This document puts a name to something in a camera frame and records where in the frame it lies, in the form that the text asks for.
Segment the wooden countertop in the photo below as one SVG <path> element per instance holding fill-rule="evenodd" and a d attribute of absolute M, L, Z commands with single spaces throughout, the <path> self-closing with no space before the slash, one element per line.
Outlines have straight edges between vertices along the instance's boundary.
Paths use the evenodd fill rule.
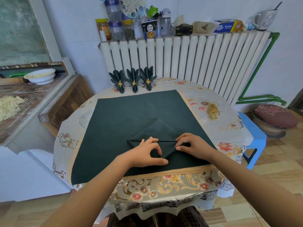
<path fill-rule="evenodd" d="M 55 80 L 49 84 L 37 85 L 33 83 L 0 86 L 0 97 L 19 96 L 28 99 L 20 104 L 20 111 L 0 122 L 0 145 L 18 128 L 18 126 L 32 113 L 32 111 L 58 86 L 66 73 L 56 74 Z"/>

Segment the radiator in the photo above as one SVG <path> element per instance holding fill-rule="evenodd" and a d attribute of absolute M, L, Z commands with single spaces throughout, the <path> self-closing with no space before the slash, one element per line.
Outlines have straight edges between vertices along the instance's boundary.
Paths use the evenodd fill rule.
<path fill-rule="evenodd" d="M 270 33 L 248 31 L 214 36 L 139 38 L 101 42 L 100 48 L 109 72 L 154 66 L 158 77 L 201 84 L 234 106 Z"/>

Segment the dark plaid pants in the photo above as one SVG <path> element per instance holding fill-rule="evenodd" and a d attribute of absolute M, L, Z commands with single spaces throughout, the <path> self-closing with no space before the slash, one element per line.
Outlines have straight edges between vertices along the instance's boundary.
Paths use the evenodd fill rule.
<path fill-rule="evenodd" d="M 157 213 L 153 217 L 141 220 L 137 214 L 131 214 L 119 220 L 116 214 L 109 216 L 107 227 L 209 227 L 194 206 L 189 206 L 175 216 L 170 213 Z"/>

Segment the blue plastic stool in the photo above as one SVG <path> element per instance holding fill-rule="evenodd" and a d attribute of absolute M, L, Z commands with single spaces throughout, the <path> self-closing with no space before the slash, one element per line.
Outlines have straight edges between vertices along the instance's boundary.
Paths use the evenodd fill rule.
<path fill-rule="evenodd" d="M 254 124 L 253 121 L 250 120 L 250 118 L 247 117 L 246 114 L 241 112 L 238 113 L 241 117 L 244 126 L 246 126 L 246 128 L 249 130 L 249 132 L 252 134 L 254 138 L 252 143 L 247 148 L 247 149 L 255 149 L 252 155 L 248 157 L 245 152 L 243 154 L 244 159 L 248 163 L 247 168 L 252 169 L 256 164 L 256 162 L 258 161 L 260 155 L 262 154 L 266 146 L 267 136 L 260 128 L 257 127 L 257 125 Z"/>

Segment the round stool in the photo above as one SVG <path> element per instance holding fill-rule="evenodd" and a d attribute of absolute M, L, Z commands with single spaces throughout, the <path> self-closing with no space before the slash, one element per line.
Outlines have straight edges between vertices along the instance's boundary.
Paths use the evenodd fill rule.
<path fill-rule="evenodd" d="M 272 104 L 258 105 L 253 116 L 253 122 L 270 138 L 282 138 L 286 130 L 298 124 L 298 118 L 287 108 Z"/>

